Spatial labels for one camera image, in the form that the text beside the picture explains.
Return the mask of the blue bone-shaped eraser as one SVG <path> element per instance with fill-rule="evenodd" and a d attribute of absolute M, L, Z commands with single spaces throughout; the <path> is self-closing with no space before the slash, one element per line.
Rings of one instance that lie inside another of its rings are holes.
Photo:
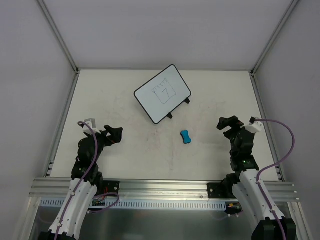
<path fill-rule="evenodd" d="M 192 142 L 190 136 L 189 136 L 189 131 L 188 130 L 182 130 L 180 132 L 180 135 L 182 137 L 183 143 L 186 144 L 190 144 Z"/>

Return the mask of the small black-framed whiteboard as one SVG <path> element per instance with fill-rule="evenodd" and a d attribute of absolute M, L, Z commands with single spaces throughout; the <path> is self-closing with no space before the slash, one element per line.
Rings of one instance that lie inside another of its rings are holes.
<path fill-rule="evenodd" d="M 192 92 L 173 64 L 134 91 L 134 97 L 154 124 L 165 118 L 182 103 L 189 104 Z"/>

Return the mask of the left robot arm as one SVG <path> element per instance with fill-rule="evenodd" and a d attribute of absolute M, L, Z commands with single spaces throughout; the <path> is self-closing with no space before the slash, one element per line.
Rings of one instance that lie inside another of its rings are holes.
<path fill-rule="evenodd" d="M 82 224 L 94 199 L 116 197 L 114 203 L 106 207 L 108 210 L 119 200 L 119 191 L 107 190 L 102 173 L 99 171 L 98 159 L 104 148 L 122 141 L 123 128 L 104 126 L 100 131 L 88 122 L 79 121 L 85 138 L 78 142 L 77 157 L 71 171 L 71 181 L 66 198 L 58 215 L 48 231 L 40 232 L 39 240 L 78 240 Z"/>

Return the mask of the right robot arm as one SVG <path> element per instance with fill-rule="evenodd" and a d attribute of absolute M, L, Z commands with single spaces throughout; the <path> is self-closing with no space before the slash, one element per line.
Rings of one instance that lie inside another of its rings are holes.
<path fill-rule="evenodd" d="M 275 167 L 271 164 L 260 169 L 253 155 L 254 140 L 264 129 L 264 119 L 251 117 L 248 124 L 238 117 L 220 117 L 217 129 L 230 141 L 230 165 L 228 174 L 218 187 L 226 197 L 236 198 L 247 216 L 253 240 L 294 240 L 297 227 L 293 219 L 285 217 L 272 199 L 262 173 Z"/>

